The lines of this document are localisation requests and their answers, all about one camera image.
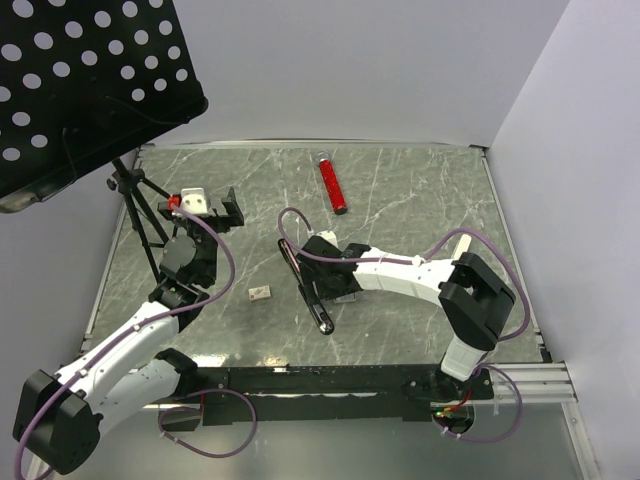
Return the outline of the black stapler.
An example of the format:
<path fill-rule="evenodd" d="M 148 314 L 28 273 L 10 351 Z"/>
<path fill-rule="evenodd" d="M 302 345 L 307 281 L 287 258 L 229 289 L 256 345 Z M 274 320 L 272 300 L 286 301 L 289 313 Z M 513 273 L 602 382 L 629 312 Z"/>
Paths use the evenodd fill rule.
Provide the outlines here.
<path fill-rule="evenodd" d="M 283 238 L 279 239 L 277 244 L 282 257 L 296 278 L 298 291 L 316 327 L 322 335 L 331 335 L 335 329 L 334 323 L 321 300 L 318 298 L 313 282 L 306 279 L 303 275 L 302 267 L 289 244 Z"/>

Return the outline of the white staple box sleeve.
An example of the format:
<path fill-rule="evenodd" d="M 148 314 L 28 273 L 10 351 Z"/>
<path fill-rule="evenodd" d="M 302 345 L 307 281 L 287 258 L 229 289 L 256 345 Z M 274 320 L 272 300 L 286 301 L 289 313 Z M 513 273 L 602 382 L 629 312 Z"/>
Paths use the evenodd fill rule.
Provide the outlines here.
<path fill-rule="evenodd" d="M 272 297 L 271 288 L 269 285 L 250 288 L 248 296 L 251 302 L 270 299 Z"/>

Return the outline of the white stapler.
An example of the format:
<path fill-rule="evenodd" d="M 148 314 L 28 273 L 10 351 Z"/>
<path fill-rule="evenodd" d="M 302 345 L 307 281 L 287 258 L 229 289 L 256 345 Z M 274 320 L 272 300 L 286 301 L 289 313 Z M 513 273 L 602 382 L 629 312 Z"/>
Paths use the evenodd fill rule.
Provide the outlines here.
<path fill-rule="evenodd" d="M 469 251 L 472 242 L 472 237 L 468 234 L 462 234 L 456 244 L 454 252 L 452 254 L 453 260 L 459 260 L 460 257 Z"/>

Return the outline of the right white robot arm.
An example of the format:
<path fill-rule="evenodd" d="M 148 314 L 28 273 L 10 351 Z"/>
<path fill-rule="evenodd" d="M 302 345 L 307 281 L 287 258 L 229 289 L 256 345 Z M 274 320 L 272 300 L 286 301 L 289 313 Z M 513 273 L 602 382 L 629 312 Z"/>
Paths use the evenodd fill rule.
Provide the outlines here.
<path fill-rule="evenodd" d="M 470 388 L 474 371 L 496 348 L 516 300 L 509 286 L 472 252 L 425 260 L 357 243 L 339 250 L 314 235 L 296 253 L 296 262 L 317 300 L 383 291 L 440 307 L 453 330 L 436 375 L 438 390 L 448 398 Z"/>

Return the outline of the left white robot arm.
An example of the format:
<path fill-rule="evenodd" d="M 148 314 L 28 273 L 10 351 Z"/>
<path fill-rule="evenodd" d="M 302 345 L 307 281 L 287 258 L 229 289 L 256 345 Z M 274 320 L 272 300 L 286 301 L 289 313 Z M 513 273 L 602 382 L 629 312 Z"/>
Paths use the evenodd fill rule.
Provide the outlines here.
<path fill-rule="evenodd" d="M 184 189 L 161 203 L 159 212 L 185 232 L 164 244 L 160 279 L 148 299 L 89 352 L 53 375 L 38 370 L 27 379 L 13 430 L 16 478 L 23 476 L 25 452 L 68 474 L 88 459 L 103 435 L 142 406 L 194 396 L 197 366 L 189 357 L 170 350 L 144 359 L 214 300 L 206 290 L 216 281 L 217 254 L 231 254 L 220 236 L 244 223 L 233 190 L 221 203 L 224 214 L 211 207 L 201 188 Z"/>

